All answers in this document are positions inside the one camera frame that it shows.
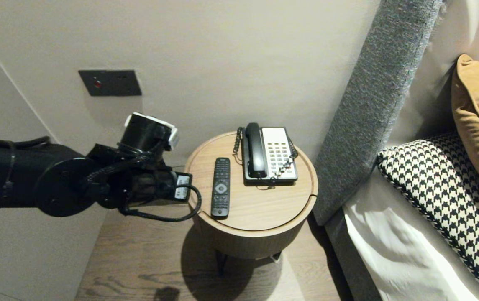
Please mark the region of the black TV remote control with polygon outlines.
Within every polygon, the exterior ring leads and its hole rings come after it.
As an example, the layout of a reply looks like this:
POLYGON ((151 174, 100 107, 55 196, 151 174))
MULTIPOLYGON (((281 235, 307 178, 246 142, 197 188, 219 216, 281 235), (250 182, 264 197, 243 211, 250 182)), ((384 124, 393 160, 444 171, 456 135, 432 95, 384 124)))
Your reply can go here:
POLYGON ((210 213, 214 219, 226 219, 230 211, 231 165, 229 158, 216 158, 210 213))

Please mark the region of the curved wooden table drawer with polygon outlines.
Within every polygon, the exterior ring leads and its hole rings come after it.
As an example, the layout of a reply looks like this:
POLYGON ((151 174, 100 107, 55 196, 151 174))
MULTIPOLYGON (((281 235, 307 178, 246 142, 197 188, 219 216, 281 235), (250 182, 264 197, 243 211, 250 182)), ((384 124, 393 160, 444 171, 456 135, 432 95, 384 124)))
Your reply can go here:
POLYGON ((311 194, 296 217, 268 230, 234 229, 215 221, 203 212, 194 218, 194 225, 201 234, 202 241, 218 256, 241 259, 272 257, 281 253, 295 240, 316 200, 317 195, 311 194))

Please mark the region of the black telephone handset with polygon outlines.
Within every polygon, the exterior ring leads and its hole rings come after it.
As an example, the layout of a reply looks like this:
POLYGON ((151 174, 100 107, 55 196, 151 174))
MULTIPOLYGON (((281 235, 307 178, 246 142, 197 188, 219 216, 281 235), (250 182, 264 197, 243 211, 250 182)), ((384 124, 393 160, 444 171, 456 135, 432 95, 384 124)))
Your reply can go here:
POLYGON ((262 179, 267 176, 266 155, 261 129, 258 123, 251 122, 246 127, 249 159, 247 162, 249 177, 262 179))

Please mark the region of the round wooden side table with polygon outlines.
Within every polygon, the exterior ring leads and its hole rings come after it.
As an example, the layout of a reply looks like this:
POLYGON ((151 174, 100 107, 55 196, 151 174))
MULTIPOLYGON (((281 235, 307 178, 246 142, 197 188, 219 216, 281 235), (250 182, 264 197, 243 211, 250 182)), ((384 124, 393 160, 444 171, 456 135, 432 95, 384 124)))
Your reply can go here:
MULTIPOLYGON (((184 171, 193 175, 192 183, 202 196, 197 215, 203 212, 212 218, 211 189, 215 160, 218 157, 229 158, 231 161, 231 210, 226 219, 212 219, 228 227, 239 230, 268 230, 279 227, 299 214, 311 194, 318 194, 316 171, 300 148, 297 149, 298 158, 295 160, 298 180, 293 185, 276 186, 273 189, 265 186, 245 186, 243 168, 233 156, 235 137, 234 132, 215 136, 199 145, 187 160, 184 171)), ((218 273, 222 274, 230 257, 218 256, 216 252, 215 255, 218 273)))

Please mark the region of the black and white desk telephone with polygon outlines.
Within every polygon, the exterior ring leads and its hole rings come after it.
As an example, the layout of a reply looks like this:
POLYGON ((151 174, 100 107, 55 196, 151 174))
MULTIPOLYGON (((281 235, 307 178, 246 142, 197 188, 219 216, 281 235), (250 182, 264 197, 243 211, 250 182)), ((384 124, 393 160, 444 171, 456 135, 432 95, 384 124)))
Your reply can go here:
POLYGON ((260 127, 265 147, 266 173, 262 179, 249 177, 246 127, 240 128, 241 160, 245 186, 291 186, 298 180, 295 160, 298 152, 284 127, 260 127))

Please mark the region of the grey upholstered bed headboard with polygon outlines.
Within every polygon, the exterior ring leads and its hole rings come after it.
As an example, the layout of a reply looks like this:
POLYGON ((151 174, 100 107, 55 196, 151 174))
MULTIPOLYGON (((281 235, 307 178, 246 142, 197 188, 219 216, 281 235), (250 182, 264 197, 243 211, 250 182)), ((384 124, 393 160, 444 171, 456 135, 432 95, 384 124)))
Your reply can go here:
POLYGON ((445 0, 380 0, 315 161, 312 209, 353 301, 382 301, 348 233, 343 206, 369 179, 410 91, 445 0))

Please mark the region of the white bed sheet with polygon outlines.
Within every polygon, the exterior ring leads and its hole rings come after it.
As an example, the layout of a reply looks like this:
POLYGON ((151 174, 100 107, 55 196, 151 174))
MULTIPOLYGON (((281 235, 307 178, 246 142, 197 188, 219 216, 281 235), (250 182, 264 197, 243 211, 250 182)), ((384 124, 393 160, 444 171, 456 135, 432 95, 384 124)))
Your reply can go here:
POLYGON ((459 255, 379 171, 344 204, 344 217, 383 301, 479 301, 459 255))

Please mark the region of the black white houndstooth pillow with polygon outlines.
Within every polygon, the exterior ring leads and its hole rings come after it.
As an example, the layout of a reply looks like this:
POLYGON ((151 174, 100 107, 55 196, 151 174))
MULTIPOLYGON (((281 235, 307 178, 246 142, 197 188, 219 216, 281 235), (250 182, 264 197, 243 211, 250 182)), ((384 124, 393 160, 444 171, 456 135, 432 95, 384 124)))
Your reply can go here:
POLYGON ((376 164, 479 283, 479 174, 459 135, 448 132, 383 149, 376 164))

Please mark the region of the white bed pillow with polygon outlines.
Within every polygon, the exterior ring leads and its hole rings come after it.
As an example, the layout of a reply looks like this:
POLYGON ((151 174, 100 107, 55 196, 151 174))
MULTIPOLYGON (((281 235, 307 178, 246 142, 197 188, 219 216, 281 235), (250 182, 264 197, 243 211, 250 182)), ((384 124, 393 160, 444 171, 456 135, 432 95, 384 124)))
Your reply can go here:
POLYGON ((455 130, 452 72, 457 58, 479 61, 479 0, 445 0, 387 147, 455 130))

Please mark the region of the dark wall switch panel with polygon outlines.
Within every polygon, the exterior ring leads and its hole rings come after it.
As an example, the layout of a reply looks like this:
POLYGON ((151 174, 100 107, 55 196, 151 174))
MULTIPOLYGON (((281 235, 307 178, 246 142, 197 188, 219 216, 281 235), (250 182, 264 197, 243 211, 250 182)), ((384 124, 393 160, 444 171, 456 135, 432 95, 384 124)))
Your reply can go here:
POLYGON ((134 70, 79 70, 92 97, 139 97, 142 91, 134 70))

